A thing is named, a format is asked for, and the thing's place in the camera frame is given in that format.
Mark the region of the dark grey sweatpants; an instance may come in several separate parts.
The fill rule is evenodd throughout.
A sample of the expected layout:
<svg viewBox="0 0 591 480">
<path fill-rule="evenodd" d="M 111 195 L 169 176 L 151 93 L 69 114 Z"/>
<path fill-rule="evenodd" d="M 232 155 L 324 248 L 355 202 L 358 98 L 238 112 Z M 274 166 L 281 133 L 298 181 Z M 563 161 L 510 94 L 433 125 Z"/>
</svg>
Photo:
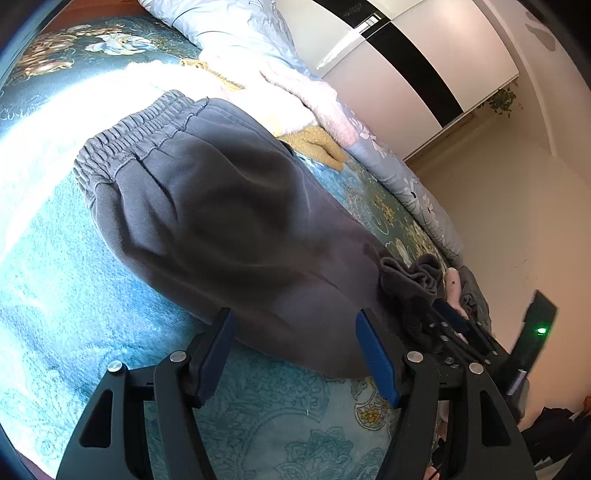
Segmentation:
<svg viewBox="0 0 591 480">
<path fill-rule="evenodd" d="M 127 269 L 201 320 L 231 309 L 238 340 L 263 354 L 363 377 L 363 309 L 408 348 L 434 345 L 438 259 L 397 261 L 289 146 L 227 101 L 165 93 L 90 138 L 74 175 Z"/>
</svg>

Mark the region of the grey folded garment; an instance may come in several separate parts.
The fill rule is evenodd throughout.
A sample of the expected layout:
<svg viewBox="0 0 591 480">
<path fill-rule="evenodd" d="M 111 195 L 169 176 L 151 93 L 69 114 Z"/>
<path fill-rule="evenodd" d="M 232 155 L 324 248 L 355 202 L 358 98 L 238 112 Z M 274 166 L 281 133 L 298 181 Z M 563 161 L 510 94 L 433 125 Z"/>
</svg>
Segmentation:
<svg viewBox="0 0 591 480">
<path fill-rule="evenodd" d="M 482 293 L 473 272 L 463 265 L 459 269 L 461 281 L 460 306 L 468 317 L 479 322 L 488 332 L 492 332 L 492 319 L 489 304 Z"/>
</svg>

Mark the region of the pink folded blanket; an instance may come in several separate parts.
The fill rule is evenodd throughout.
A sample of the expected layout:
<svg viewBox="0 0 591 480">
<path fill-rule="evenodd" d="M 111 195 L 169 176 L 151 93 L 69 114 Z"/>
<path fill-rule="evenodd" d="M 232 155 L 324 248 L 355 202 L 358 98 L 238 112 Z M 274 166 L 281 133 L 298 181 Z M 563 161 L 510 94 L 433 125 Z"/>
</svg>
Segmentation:
<svg viewBox="0 0 591 480">
<path fill-rule="evenodd" d="M 460 303 L 462 285 L 459 271 L 450 267 L 445 274 L 446 301 L 447 303 L 464 319 L 468 319 L 468 314 L 462 308 Z"/>
</svg>

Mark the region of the teal floral bed blanket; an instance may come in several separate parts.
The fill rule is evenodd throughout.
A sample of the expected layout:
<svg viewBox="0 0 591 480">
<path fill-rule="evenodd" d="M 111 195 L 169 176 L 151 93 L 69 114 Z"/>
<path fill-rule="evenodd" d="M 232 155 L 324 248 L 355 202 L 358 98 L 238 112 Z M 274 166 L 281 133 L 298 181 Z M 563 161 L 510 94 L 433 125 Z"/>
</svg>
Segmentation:
<svg viewBox="0 0 591 480">
<path fill-rule="evenodd" d="M 94 134 L 162 93 L 132 62 L 197 60 L 150 16 L 39 35 L 1 90 L 1 423 L 54 474 L 107 365 L 152 365 L 200 323 L 128 272 L 73 177 Z M 319 375 L 235 346 L 197 423 L 221 479 L 372 479 L 397 412 L 370 379 Z"/>
</svg>

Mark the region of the green hanging plant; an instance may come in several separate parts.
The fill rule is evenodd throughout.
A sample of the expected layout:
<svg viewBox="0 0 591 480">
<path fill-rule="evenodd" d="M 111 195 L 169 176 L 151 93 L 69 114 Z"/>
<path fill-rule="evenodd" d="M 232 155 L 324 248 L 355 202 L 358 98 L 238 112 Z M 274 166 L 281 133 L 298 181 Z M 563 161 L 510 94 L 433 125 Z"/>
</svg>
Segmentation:
<svg viewBox="0 0 591 480">
<path fill-rule="evenodd" d="M 478 109 L 490 108 L 496 115 L 511 118 L 515 111 L 523 111 L 524 106 L 518 100 L 515 87 L 506 86 L 497 90 L 484 100 Z"/>
</svg>

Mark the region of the beige fluffy sweater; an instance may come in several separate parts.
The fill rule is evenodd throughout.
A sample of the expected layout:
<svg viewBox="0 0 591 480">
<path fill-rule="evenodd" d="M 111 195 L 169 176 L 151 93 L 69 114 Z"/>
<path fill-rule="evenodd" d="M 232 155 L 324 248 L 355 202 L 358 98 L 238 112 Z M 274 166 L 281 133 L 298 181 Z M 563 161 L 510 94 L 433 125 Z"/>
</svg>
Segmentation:
<svg viewBox="0 0 591 480">
<path fill-rule="evenodd" d="M 138 85 L 158 93 L 176 90 L 192 100 L 225 100 L 249 114 L 276 139 L 332 170 L 342 171 L 348 162 L 348 154 L 318 124 L 315 114 L 296 96 L 269 82 L 242 86 L 195 59 L 177 64 L 132 62 L 125 72 Z"/>
</svg>

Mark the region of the white black sliding wardrobe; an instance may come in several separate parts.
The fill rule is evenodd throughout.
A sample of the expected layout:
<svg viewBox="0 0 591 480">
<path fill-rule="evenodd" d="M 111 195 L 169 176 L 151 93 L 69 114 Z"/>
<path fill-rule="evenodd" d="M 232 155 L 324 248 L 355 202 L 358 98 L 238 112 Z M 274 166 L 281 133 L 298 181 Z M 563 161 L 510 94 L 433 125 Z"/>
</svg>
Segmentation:
<svg viewBox="0 0 591 480">
<path fill-rule="evenodd" d="M 408 159 L 519 71 L 474 1 L 280 1 L 295 49 Z"/>
</svg>

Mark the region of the light blue floral duvet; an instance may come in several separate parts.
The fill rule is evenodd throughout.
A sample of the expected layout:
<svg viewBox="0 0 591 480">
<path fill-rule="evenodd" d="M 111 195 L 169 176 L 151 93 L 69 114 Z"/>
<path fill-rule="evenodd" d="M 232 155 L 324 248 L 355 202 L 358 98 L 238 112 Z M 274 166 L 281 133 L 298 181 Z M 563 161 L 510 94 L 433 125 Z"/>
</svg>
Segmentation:
<svg viewBox="0 0 591 480">
<path fill-rule="evenodd" d="M 462 266 L 462 242 L 447 212 L 339 99 L 337 91 L 308 70 L 276 2 L 144 1 L 141 5 L 196 46 L 197 60 L 211 70 L 242 86 L 266 81 L 300 99 L 348 159 L 355 158 L 405 206 L 450 264 Z"/>
</svg>

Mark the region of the wooden bed frame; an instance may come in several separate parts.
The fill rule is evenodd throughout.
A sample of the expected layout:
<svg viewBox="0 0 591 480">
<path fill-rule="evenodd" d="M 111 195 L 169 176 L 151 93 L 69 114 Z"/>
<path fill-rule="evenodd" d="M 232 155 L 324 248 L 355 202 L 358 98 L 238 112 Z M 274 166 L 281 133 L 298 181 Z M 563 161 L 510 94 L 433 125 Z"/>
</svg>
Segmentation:
<svg viewBox="0 0 591 480">
<path fill-rule="evenodd" d="M 103 17 L 143 15 L 136 0 L 73 0 L 42 30 L 53 32 Z"/>
</svg>

